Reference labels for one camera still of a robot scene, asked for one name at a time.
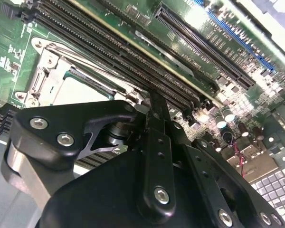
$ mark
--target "perforated metal panel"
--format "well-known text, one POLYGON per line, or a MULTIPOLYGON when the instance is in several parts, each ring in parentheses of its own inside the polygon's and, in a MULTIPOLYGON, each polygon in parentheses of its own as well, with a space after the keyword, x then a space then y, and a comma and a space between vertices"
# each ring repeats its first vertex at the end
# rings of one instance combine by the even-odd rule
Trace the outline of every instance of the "perforated metal panel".
POLYGON ((285 221, 285 169, 252 184, 285 221))

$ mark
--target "motherboard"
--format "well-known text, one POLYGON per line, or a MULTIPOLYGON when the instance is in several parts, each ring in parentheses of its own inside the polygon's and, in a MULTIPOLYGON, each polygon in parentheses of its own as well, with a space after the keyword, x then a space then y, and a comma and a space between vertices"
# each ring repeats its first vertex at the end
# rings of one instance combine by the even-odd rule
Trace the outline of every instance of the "motherboard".
POLYGON ((285 103, 285 53, 229 0, 0 0, 0 107, 135 106, 149 91, 239 168, 285 103), (253 143, 232 161, 242 136, 253 143))

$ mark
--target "bolt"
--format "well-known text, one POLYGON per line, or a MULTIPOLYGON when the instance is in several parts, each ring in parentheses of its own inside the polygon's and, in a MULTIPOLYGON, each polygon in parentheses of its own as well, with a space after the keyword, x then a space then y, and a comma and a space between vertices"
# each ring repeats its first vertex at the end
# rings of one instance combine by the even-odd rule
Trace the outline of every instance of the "bolt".
POLYGON ((129 104, 126 104, 126 105, 124 106, 124 108, 125 108, 127 111, 129 111, 130 113, 133 112, 133 107, 132 107, 131 105, 129 105, 129 104))
POLYGON ((38 107, 39 106, 39 101, 35 98, 29 98, 26 102, 25 102, 25 107, 26 108, 34 108, 34 107, 38 107))
POLYGON ((281 220, 275 215, 275 214, 271 214, 271 217, 274 219, 274 221, 279 224, 280 226, 282 225, 281 220))
POLYGON ((175 126, 177 129, 179 129, 179 130, 181 129, 181 126, 179 125, 179 123, 174 122, 173 124, 174 124, 174 126, 175 126))
POLYGON ((271 225, 271 221, 270 221, 270 219, 268 218, 268 216, 267 216, 265 213, 261 212, 261 213, 260 213, 260 216, 261 216, 261 219, 262 219, 267 225, 271 225))
POLYGON ((48 127, 48 123, 45 119, 42 118, 33 118, 29 122, 32 128, 43 130, 48 127))
POLYGON ((223 209, 218 210, 218 216, 219 219, 227 226, 227 227, 232 227, 232 219, 229 214, 227 214, 226 211, 223 209))
POLYGON ((168 193, 166 192, 165 189, 163 188, 156 188, 154 190, 154 195, 155 195, 155 198, 161 203, 161 204, 167 204, 169 202, 169 195, 168 193))
POLYGON ((60 134, 57 137, 57 142, 62 146, 71 146, 74 144, 74 138, 69 134, 60 134))
POLYGON ((201 144, 203 147, 205 147, 205 148, 208 147, 208 146, 207 146, 207 143, 205 143, 204 141, 201 141, 200 144, 201 144))

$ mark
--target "red wire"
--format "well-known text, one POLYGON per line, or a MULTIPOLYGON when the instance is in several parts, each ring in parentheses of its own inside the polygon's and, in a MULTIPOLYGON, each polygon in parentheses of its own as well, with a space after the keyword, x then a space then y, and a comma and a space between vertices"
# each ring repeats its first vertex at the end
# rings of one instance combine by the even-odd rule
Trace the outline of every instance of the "red wire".
POLYGON ((239 163, 240 163, 239 165, 241 167, 241 175, 242 175, 242 177, 244 177, 245 174, 244 174, 244 164, 243 163, 244 163, 245 157, 243 154, 240 153, 236 142, 234 142, 233 147, 234 147, 234 150, 236 152, 236 155, 239 157, 239 163))

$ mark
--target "cable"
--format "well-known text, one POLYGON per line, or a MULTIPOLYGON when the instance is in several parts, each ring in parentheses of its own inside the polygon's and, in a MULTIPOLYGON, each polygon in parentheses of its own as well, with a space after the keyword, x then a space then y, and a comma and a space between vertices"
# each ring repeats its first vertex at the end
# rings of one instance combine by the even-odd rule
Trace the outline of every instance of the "cable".
POLYGON ((238 149, 237 142, 233 143, 233 148, 234 148, 235 154, 239 157, 239 165, 241 167, 241 175, 242 175, 242 177, 245 177, 245 173, 244 173, 245 156, 238 149))

